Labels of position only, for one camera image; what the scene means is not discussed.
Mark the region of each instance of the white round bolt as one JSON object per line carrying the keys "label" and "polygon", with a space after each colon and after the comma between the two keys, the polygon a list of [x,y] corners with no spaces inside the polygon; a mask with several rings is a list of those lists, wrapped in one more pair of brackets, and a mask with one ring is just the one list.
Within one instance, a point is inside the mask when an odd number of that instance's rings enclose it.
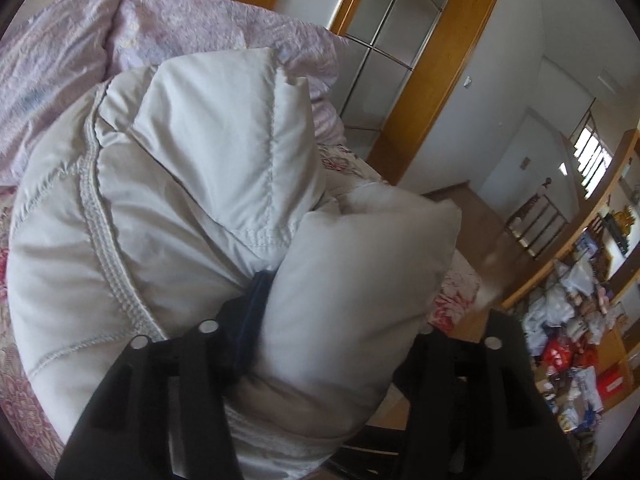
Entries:
{"label": "white round bolt", "polygon": [[484,340],[484,345],[489,350],[499,350],[500,348],[502,348],[502,341],[497,337],[489,336]]}
{"label": "white round bolt", "polygon": [[131,340],[131,343],[129,344],[134,350],[140,350],[141,348],[144,348],[149,344],[149,339],[144,335],[137,335]]}
{"label": "white round bolt", "polygon": [[212,332],[215,332],[219,327],[220,326],[217,322],[213,321],[212,319],[207,319],[206,321],[200,323],[198,330],[200,330],[203,334],[210,334]]}

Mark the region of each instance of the pillow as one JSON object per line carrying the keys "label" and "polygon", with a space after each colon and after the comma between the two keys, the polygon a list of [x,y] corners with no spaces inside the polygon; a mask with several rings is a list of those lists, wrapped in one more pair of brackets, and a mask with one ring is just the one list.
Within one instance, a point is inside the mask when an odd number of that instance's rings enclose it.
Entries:
{"label": "pillow", "polygon": [[240,412],[292,434],[346,440],[366,423],[454,253],[452,202],[364,189],[393,207],[357,199],[341,215],[331,202],[303,218],[274,279],[252,371],[230,394]]}
{"label": "pillow", "polygon": [[0,186],[20,182],[44,130],[103,80],[119,3],[58,0],[0,41]]}
{"label": "pillow", "polygon": [[183,54],[273,48],[289,74],[309,82],[316,141],[345,144],[328,99],[346,40],[317,25],[231,0],[122,0],[108,38],[108,75]]}

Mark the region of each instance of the pile of clutter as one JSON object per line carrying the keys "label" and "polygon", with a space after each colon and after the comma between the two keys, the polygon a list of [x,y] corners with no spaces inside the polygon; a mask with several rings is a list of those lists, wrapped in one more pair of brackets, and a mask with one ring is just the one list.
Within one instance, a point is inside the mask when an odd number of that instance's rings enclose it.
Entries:
{"label": "pile of clutter", "polygon": [[603,401],[623,388],[617,367],[596,376],[597,345],[623,311],[610,307],[612,294],[596,282],[586,255],[572,266],[556,261],[554,267],[544,285],[532,291],[522,327],[536,386],[588,475]]}

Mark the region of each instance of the bed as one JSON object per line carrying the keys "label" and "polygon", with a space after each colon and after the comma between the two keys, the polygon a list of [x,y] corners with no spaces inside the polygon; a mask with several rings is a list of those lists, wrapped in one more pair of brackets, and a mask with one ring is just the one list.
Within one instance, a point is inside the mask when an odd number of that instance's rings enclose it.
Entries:
{"label": "bed", "polygon": [[[38,15],[39,18],[31,20],[25,27],[37,28],[43,23],[50,26],[60,9],[77,11],[82,7],[80,4],[84,5],[87,1],[94,0],[66,0],[62,6],[57,2],[54,6],[58,7],[44,10]],[[104,71],[100,74],[100,66],[95,70],[99,80],[135,66],[160,63],[170,57],[190,52],[260,46],[276,48],[287,68],[309,78],[316,140],[324,168],[371,182],[382,181],[379,174],[344,146],[341,122],[326,98],[332,80],[337,76],[337,63],[335,59],[323,59],[322,46],[331,45],[338,49],[342,40],[327,31],[318,30],[318,27],[313,27],[312,33],[309,28],[305,28],[304,34],[297,34],[300,22],[265,9],[228,0],[100,0],[95,5],[96,12],[104,11],[105,6],[106,15],[111,16],[111,19],[105,20],[102,30],[108,32],[103,32],[103,36],[95,36],[104,42],[98,46],[104,50]],[[167,16],[169,8],[173,9],[174,20],[159,19],[160,16]],[[183,28],[181,35],[167,35],[168,30],[184,24],[187,18],[191,20],[190,25]],[[243,26],[236,30],[237,27],[231,27],[229,22],[242,22]],[[207,30],[209,28],[215,28],[217,33],[212,34]],[[208,34],[207,41],[202,39],[205,30]],[[12,36],[9,40],[7,37],[3,38],[4,43],[0,43],[0,49],[12,38],[20,36],[20,25],[12,27],[10,33]],[[37,38],[41,44],[45,39],[46,36]],[[296,45],[296,53],[292,53],[290,48],[292,41]],[[71,43],[74,48],[78,46],[76,40]],[[86,77],[85,71],[81,70],[80,73],[82,77]],[[49,75],[51,80],[48,88],[54,88],[55,93],[55,72]],[[20,88],[23,93],[30,87],[28,78],[25,80],[27,83]],[[42,113],[42,107],[36,107],[40,110],[38,120],[31,121],[27,129],[17,128],[15,138],[2,147],[3,153],[13,156],[9,157],[10,160],[3,161],[0,170],[3,184],[0,191],[0,407],[26,449],[50,475],[55,470],[63,444],[41,409],[22,368],[12,333],[5,274],[15,186],[20,181],[30,150],[56,115],[73,102],[78,94],[82,94],[87,85],[92,86],[94,81],[75,79],[66,81],[65,84],[72,91],[59,91],[53,98],[45,97],[39,101],[47,108],[46,113]],[[444,332],[450,332],[473,305],[479,285],[478,275],[456,251],[450,271],[434,302],[429,322]]]}

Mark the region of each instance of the white jacket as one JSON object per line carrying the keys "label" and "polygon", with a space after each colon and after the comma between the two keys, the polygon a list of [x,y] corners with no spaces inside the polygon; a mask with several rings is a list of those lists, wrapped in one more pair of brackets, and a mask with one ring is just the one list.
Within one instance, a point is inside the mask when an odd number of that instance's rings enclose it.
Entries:
{"label": "white jacket", "polygon": [[[33,152],[8,263],[20,356],[62,440],[133,336],[171,338],[214,317],[278,268],[325,192],[306,80],[271,50],[174,58],[73,104]],[[440,236],[442,273],[457,229]],[[345,437],[228,418],[248,479],[299,477]]]}

